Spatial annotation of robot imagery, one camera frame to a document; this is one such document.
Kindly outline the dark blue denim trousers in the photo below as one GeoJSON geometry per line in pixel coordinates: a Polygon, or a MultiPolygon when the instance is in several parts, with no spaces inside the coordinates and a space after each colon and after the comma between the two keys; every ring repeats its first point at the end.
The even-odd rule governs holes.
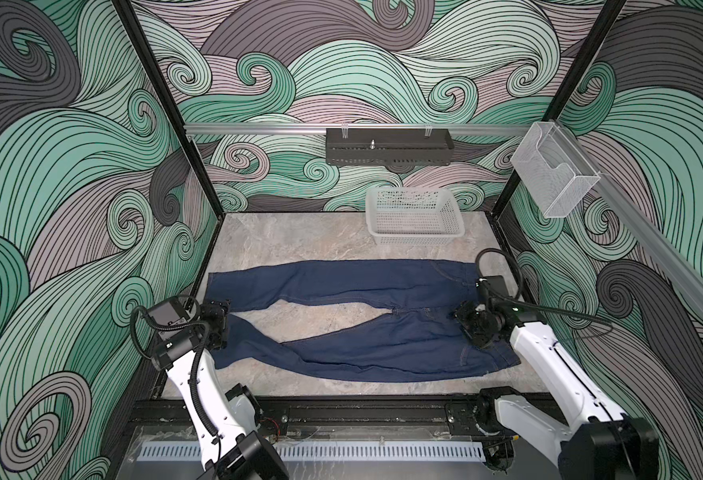
{"type": "Polygon", "coordinates": [[[475,299],[475,265],[451,260],[311,260],[213,273],[205,300],[229,305],[229,344],[217,368],[243,359],[315,378],[409,383],[481,377],[521,363],[511,346],[477,347],[453,312],[475,299]],[[287,342],[241,313],[279,301],[303,306],[361,303],[381,315],[287,342]]]}

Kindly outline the white perforated plastic basket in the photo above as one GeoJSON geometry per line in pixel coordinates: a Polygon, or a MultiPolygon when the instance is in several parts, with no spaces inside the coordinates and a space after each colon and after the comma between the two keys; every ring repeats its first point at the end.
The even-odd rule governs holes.
{"type": "Polygon", "coordinates": [[[377,245],[443,246],[465,235],[457,200],[441,188],[371,188],[365,222],[377,245]]]}

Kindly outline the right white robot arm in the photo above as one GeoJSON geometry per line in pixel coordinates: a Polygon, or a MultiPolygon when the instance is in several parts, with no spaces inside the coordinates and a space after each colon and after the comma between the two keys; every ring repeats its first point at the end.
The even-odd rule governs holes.
{"type": "Polygon", "coordinates": [[[562,420],[553,418],[511,387],[491,388],[479,394],[479,429],[527,441],[563,479],[657,478],[655,430],[591,380],[537,311],[489,300],[465,302],[453,316],[477,347],[507,342],[533,367],[563,414],[562,420]]]}

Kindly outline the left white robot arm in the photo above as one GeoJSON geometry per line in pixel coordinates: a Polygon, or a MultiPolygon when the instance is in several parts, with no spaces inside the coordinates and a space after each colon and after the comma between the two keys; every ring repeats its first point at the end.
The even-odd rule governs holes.
{"type": "Polygon", "coordinates": [[[182,394],[197,432],[203,479],[287,479],[275,447],[260,432],[263,409],[247,386],[223,388],[213,352],[228,344],[227,302],[170,297],[131,314],[139,354],[167,374],[182,394]]]}

